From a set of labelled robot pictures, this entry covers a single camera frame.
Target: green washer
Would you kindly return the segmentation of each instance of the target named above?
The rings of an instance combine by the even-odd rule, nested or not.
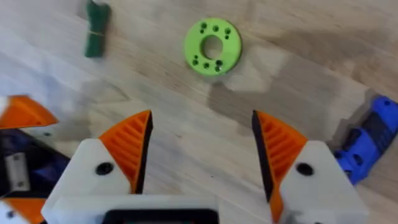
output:
[[[218,37],[223,51],[215,59],[203,53],[203,43],[209,36]],[[197,22],[185,38],[185,58],[190,66],[207,77],[216,77],[231,70],[239,60],[242,40],[236,28],[226,20],[207,18]]]

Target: blue object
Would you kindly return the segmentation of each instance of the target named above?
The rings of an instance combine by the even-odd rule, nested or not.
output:
[[[398,132],[398,104],[386,96],[377,97],[369,116],[352,129],[335,157],[353,185],[366,178]]]

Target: orange ridged pad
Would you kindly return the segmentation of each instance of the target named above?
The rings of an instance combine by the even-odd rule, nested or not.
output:
[[[44,221],[41,209],[44,206],[45,198],[4,198],[3,201],[31,224],[39,224]]]
[[[25,95],[10,96],[7,109],[0,114],[0,129],[47,126],[57,122],[47,109]]]
[[[152,113],[147,110],[121,121],[99,137],[130,181],[133,194],[142,193],[152,128]]]
[[[283,211],[279,186],[308,139],[271,115],[253,111],[252,129],[259,153],[262,180],[272,219],[278,222]]]

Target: wood grain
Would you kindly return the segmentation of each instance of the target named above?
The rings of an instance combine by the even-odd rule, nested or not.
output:
[[[106,56],[90,60],[82,0],[0,0],[0,94],[28,93],[50,109],[59,124],[26,131],[68,156],[151,109],[145,192],[217,195],[222,223],[271,223],[253,109],[338,146],[376,92],[398,100],[395,1],[109,3]],[[186,31],[208,16],[231,21],[244,44],[216,80],[194,74],[182,53]],[[397,220],[397,148],[358,186],[369,223]]]

